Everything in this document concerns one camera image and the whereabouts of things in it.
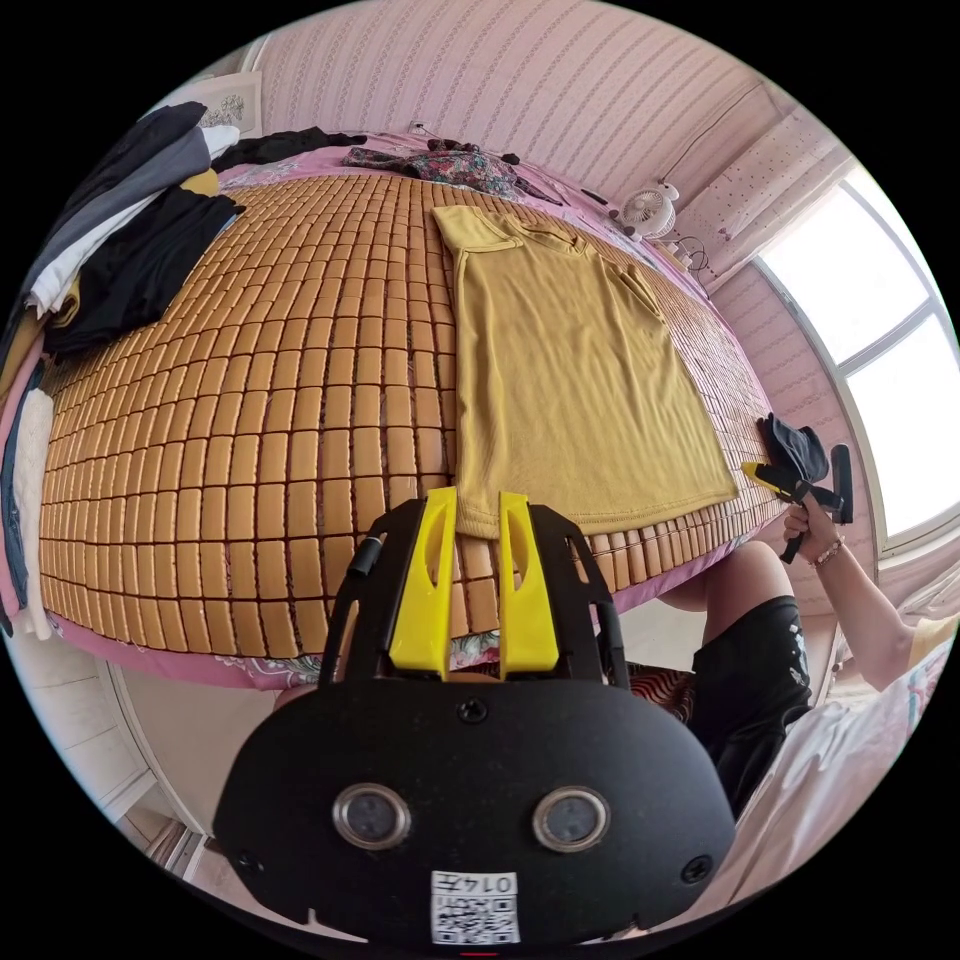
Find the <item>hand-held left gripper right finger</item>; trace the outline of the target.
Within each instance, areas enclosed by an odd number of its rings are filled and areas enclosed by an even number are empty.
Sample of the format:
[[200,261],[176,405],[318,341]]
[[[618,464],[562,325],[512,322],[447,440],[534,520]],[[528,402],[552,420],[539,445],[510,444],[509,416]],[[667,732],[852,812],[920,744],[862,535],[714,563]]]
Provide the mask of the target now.
[[499,639],[502,672],[551,672],[559,649],[528,498],[499,498]]

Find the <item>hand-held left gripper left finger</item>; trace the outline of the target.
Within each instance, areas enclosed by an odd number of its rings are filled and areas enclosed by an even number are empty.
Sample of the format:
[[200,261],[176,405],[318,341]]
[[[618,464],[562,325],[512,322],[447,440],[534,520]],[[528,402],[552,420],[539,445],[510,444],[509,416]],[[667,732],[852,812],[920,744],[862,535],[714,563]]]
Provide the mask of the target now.
[[389,646],[395,670],[445,680],[451,643],[456,489],[420,502]]

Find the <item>person's right hand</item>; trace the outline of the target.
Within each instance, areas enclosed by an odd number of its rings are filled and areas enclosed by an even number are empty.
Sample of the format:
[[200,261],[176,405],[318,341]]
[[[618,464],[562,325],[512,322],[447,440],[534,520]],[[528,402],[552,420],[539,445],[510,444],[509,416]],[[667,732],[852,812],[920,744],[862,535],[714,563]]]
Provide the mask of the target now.
[[812,492],[788,508],[783,536],[787,543],[799,540],[797,554],[812,567],[827,563],[843,546],[843,537],[832,517]]

